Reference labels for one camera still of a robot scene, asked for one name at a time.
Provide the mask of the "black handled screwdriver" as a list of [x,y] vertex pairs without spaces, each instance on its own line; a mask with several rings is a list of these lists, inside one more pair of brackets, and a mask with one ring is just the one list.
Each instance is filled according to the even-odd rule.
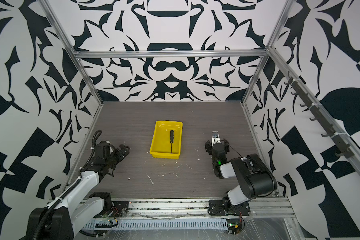
[[174,130],[170,130],[170,144],[171,144],[171,151],[170,153],[173,153],[173,143],[174,143]]

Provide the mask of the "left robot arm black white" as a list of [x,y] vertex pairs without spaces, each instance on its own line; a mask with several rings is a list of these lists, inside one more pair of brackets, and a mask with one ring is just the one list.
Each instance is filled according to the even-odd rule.
[[93,144],[80,175],[61,195],[44,208],[34,209],[28,220],[27,240],[72,240],[96,215],[107,217],[113,208],[110,193],[91,194],[105,176],[114,175],[117,164],[130,154],[130,147],[108,141]]

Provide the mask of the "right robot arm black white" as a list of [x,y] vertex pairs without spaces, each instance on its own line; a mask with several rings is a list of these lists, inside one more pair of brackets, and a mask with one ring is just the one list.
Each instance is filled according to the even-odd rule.
[[212,132],[212,139],[205,142],[205,149],[212,156],[216,177],[235,177],[238,181],[238,186],[223,198],[223,206],[227,210],[257,197],[266,197],[278,188],[275,177],[257,154],[239,156],[229,161],[227,153],[233,148],[228,140],[220,138],[219,132]]

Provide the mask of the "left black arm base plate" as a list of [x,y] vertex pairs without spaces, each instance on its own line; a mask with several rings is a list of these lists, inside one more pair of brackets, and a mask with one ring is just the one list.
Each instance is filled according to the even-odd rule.
[[113,201],[111,209],[106,213],[109,218],[124,217],[129,211],[129,201]]

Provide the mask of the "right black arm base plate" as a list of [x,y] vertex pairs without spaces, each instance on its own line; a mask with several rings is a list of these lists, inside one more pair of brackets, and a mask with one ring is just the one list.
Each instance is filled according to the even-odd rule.
[[234,206],[229,202],[228,198],[209,200],[208,214],[213,217],[249,216],[250,211],[248,202]]

